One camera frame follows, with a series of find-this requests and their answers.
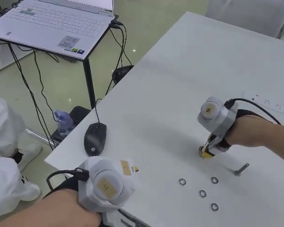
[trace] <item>water bottle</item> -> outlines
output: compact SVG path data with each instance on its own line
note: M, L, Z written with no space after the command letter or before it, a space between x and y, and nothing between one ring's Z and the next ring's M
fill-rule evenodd
M56 110L54 114L58 124L58 132L65 138L75 128L74 122L67 112Z

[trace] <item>shoe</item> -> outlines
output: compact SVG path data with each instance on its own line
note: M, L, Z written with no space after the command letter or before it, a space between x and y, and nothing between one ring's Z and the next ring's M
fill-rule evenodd
M20 172L30 163L35 157L37 157L42 150L40 145L31 144L26 149L20 150L19 152L23 154L21 161L18 164L18 169Z
M28 179L22 175L22 184L24 185L23 193L20 195L20 200L22 201L33 201L38 199L41 195L41 190L38 185L33 184L28 181Z

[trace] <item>black stand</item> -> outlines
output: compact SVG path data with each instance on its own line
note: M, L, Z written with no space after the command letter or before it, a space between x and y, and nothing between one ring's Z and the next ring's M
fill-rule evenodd
M91 109L93 109L96 106L96 98L95 98L93 79L91 77L91 70L90 70L90 64L89 64L88 58L83 61L83 68L84 68L86 85L87 85L87 89L89 92L90 106L91 106Z

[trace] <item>computer mouse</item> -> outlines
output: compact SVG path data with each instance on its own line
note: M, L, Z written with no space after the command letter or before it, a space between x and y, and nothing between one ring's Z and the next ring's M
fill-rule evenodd
M107 126L103 123L93 123L84 136L84 148L88 156L98 156L102 153L106 142Z

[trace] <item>person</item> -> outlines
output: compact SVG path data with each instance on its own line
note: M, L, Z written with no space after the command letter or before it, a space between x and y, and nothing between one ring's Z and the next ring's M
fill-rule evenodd
M226 136L231 145L264 146L284 159L284 126L256 116L236 120ZM0 223L0 227L98 227L100 215L88 212L78 203L78 181L70 178L55 188L40 203Z
M21 116L0 98L0 215L14 210L20 201L33 201L41 194L40 188L21 174L42 149L34 144L18 148L24 129Z
M42 149L40 145L35 144L23 150L18 148L18 139L24 129L22 117L0 98L0 156L14 159L20 172L38 156Z

